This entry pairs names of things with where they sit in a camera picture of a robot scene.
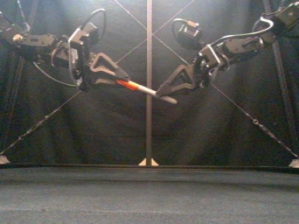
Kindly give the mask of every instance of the gray floor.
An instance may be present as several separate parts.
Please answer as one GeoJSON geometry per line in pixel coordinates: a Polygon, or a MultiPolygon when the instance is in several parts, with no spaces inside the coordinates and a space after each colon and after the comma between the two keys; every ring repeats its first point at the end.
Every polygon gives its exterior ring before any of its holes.
{"type": "Polygon", "coordinates": [[[299,223],[297,174],[0,169],[0,223],[299,223]]]}

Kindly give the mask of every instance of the black backdrop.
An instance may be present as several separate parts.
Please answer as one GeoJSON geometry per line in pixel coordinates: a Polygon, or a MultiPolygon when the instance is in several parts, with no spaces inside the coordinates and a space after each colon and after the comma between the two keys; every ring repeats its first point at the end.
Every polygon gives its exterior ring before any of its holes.
{"type": "MultiPolygon", "coordinates": [[[[0,11],[19,20],[14,2],[0,1],[0,11]]],[[[174,68],[182,64],[177,55],[190,63],[196,53],[182,49],[173,40],[169,22],[173,16],[198,22],[204,32],[202,41],[210,43],[221,36],[250,31],[264,11],[261,2],[153,1],[153,89],[158,88],[174,68]]],[[[25,15],[29,15],[33,1],[21,3],[25,15]]],[[[145,85],[145,0],[41,0],[31,32],[70,35],[96,8],[106,10],[106,33],[92,51],[105,53],[125,70],[132,81],[145,85]]],[[[98,28],[102,26],[100,16],[92,22],[98,28]]],[[[282,39],[280,44],[297,125],[297,42],[282,39]]],[[[2,42],[0,46],[3,149],[77,90],[52,82],[25,62],[11,106],[18,59],[2,42]]],[[[70,82],[66,70],[41,67],[53,77],[70,82]]],[[[149,149],[153,160],[158,165],[288,165],[293,158],[289,152],[253,125],[216,88],[268,127],[285,145],[294,145],[285,122],[272,49],[268,48],[250,61],[220,73],[214,87],[176,96],[177,105],[153,99],[149,149]]],[[[137,165],[148,150],[145,105],[142,94],[120,87],[97,86],[78,94],[5,155],[14,163],[137,165]]]]}

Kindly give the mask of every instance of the wire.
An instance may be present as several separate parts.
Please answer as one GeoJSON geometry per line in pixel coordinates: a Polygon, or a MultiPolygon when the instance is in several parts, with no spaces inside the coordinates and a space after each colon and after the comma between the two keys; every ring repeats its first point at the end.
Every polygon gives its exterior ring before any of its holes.
{"type": "Polygon", "coordinates": [[[176,35],[176,33],[174,33],[174,29],[173,29],[173,27],[174,27],[174,25],[176,24],[186,24],[186,20],[184,20],[184,19],[180,19],[180,18],[176,18],[173,21],[172,21],[172,35],[173,35],[173,38],[174,38],[174,40],[176,40],[176,42],[178,42],[177,41],[177,35],[176,35]]]}
{"type": "Polygon", "coordinates": [[[261,31],[254,31],[254,32],[250,32],[250,33],[244,33],[244,34],[234,34],[234,35],[228,35],[228,36],[224,36],[221,38],[218,38],[213,43],[210,43],[209,45],[210,46],[214,46],[220,41],[225,40],[225,39],[232,39],[232,38],[248,38],[248,37],[252,37],[252,36],[256,36],[256,35],[261,35],[264,33],[266,33],[274,26],[274,23],[269,20],[269,19],[265,19],[262,18],[262,16],[260,17],[260,21],[264,22],[264,23],[268,23],[268,27],[261,30],[261,31]]]}
{"type": "Polygon", "coordinates": [[[46,78],[49,78],[52,81],[58,82],[62,86],[65,86],[65,87],[68,87],[68,88],[74,88],[74,87],[76,87],[76,85],[70,85],[70,84],[68,84],[68,83],[65,83],[65,82],[62,82],[62,81],[58,81],[58,80],[56,80],[54,78],[52,78],[52,77],[42,71],[42,69],[41,69],[39,66],[35,64],[35,62],[33,62],[33,65],[34,65],[34,67],[38,69],[38,71],[42,73],[42,75],[43,75],[46,78]]]}
{"type": "Polygon", "coordinates": [[[89,20],[98,14],[98,13],[102,13],[104,15],[104,25],[102,25],[102,30],[101,30],[101,33],[100,33],[100,36],[98,36],[98,40],[102,39],[104,37],[104,34],[105,34],[105,31],[106,31],[106,12],[104,9],[97,9],[94,11],[92,11],[89,17],[85,19],[85,21],[82,22],[81,26],[78,27],[81,30],[84,30],[89,20]]]}

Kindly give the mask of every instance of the vertical pole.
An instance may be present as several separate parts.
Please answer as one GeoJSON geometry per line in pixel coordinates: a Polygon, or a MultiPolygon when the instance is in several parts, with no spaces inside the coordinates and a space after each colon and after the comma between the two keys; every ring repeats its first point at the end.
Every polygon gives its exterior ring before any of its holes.
{"type": "MultiPolygon", "coordinates": [[[[31,27],[33,26],[33,20],[35,16],[35,11],[37,11],[37,6],[38,6],[38,0],[31,0],[31,9],[30,9],[30,15],[27,17],[27,24],[31,27]]],[[[9,72],[14,72],[14,77],[11,81],[11,87],[10,87],[10,93],[7,96],[6,100],[6,118],[3,120],[3,131],[1,134],[1,145],[0,148],[5,148],[6,146],[6,141],[10,133],[10,127],[11,127],[11,120],[14,116],[14,103],[18,95],[18,87],[21,83],[21,77],[22,77],[22,71],[23,71],[23,58],[18,57],[15,61],[11,62],[9,72]]]]}
{"type": "MultiPolygon", "coordinates": [[[[152,0],[146,0],[146,87],[152,88],[152,0]]],[[[145,165],[152,165],[152,96],[145,96],[145,165]]]]}
{"type": "MultiPolygon", "coordinates": [[[[262,5],[264,5],[265,13],[269,13],[270,6],[269,6],[268,0],[262,0],[262,5]]],[[[297,134],[294,131],[294,115],[292,112],[289,94],[288,94],[286,83],[285,83],[285,70],[282,66],[282,60],[281,60],[281,54],[280,54],[277,42],[272,44],[272,49],[273,49],[273,55],[274,55],[274,68],[277,72],[278,84],[280,84],[282,101],[284,101],[284,115],[285,115],[285,121],[288,126],[288,132],[289,132],[290,140],[292,140],[292,148],[297,149],[299,140],[297,140],[297,134]]]]}

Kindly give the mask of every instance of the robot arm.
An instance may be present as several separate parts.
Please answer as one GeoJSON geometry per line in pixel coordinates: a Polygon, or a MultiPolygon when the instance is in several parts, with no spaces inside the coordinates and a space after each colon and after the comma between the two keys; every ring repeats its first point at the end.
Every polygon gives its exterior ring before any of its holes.
{"type": "Polygon", "coordinates": [[[262,15],[253,32],[225,36],[204,45],[200,43],[201,31],[197,24],[181,19],[173,20],[174,24],[182,24],[177,35],[173,33],[177,42],[184,48],[197,50],[197,54],[192,64],[178,66],[173,71],[156,91],[157,96],[177,95],[205,88],[214,81],[218,71],[225,71],[229,65],[254,57],[278,36],[293,29],[297,21],[299,2],[269,15],[262,15]]]}
{"type": "Polygon", "coordinates": [[[50,34],[31,35],[0,12],[0,38],[27,61],[68,68],[69,77],[81,91],[89,91],[89,87],[97,84],[108,84],[140,91],[174,104],[172,97],[157,97],[152,89],[132,82],[125,71],[102,52],[89,51],[90,45],[98,41],[98,29],[89,20],[100,12],[104,10],[93,11],[70,37],[61,38],[50,34]]]}

